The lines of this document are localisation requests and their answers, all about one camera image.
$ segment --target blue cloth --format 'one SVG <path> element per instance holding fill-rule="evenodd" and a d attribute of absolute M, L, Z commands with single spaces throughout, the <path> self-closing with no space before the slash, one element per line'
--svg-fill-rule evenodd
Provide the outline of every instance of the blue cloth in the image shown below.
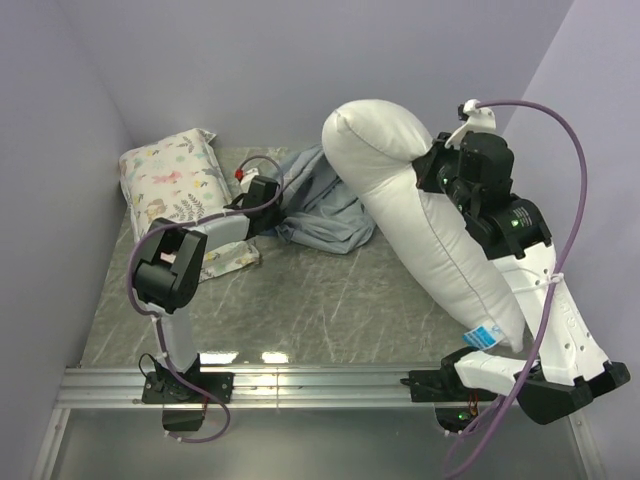
<path fill-rule="evenodd" d="M 281 238 L 339 254 L 371 238 L 375 222 L 331 168 L 321 145 L 289 155 L 282 169 L 286 219 L 276 227 Z"/>

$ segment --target pillow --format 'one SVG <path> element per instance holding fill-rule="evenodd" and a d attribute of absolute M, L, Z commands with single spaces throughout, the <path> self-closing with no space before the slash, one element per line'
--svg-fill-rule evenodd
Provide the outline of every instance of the pillow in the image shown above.
<path fill-rule="evenodd" d="M 343 105 L 322 131 L 329 163 L 418 283 L 467 328 L 502 330 L 501 343 L 520 351 L 525 321 L 508 284 L 449 199 L 416 187 L 411 162 L 431 140 L 411 112 L 383 100 Z"/>
<path fill-rule="evenodd" d="M 197 220 L 222 211 L 231 194 L 209 145 L 215 135 L 192 129 L 130 150 L 120 157 L 120 186 L 136 242 L 158 217 L 175 222 Z M 200 281 L 259 260 L 247 242 L 235 242 L 205 254 Z"/>

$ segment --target floral pillowcase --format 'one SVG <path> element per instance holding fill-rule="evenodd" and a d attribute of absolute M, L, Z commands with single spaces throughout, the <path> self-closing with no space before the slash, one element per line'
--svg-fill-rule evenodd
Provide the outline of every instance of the floral pillowcase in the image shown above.
<path fill-rule="evenodd" d="M 120 186 L 129 205 L 134 239 L 158 217 L 175 222 L 200 219 L 231 203 L 229 188 L 209 145 L 213 133 L 192 129 L 120 157 Z M 258 261 L 246 242 L 207 252 L 201 281 Z"/>

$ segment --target white wall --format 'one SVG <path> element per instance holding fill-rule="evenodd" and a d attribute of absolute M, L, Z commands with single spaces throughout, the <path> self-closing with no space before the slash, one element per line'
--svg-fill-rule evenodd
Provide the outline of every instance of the white wall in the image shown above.
<path fill-rule="evenodd" d="M 21 480 L 93 320 L 131 140 L 56 3 L 2 2 L 0 65 L 0 476 Z"/>
<path fill-rule="evenodd" d="M 575 2 L 524 95 L 566 115 L 584 144 L 587 211 L 567 279 L 595 338 L 632 377 L 640 372 L 639 15 L 627 0 Z M 578 198 L 571 143 L 552 120 L 524 110 L 505 137 L 516 154 L 514 190 L 539 204 L 562 246 Z M 640 476 L 638 406 L 632 379 L 587 409 L 612 480 Z"/>
<path fill-rule="evenodd" d="M 438 131 L 468 98 L 520 98 L 571 0 L 59 3 L 136 143 L 198 125 L 297 146 L 349 100 L 398 102 Z"/>

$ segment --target gray marble floor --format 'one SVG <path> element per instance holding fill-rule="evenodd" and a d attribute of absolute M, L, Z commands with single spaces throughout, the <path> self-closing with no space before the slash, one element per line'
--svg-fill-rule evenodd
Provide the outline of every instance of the gray marble floor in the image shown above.
<path fill-rule="evenodd" d="M 218 149 L 230 178 L 244 158 L 287 149 Z M 331 362 L 438 361 L 464 346 L 464 327 L 413 280 L 380 232 L 357 251 L 332 255 L 277 238 L 254 239 L 260 265 L 200 284 L 191 302 L 196 346 L 203 361 Z M 133 366 L 155 353 L 150 322 L 124 291 L 132 248 L 128 216 L 115 247 L 83 366 Z"/>

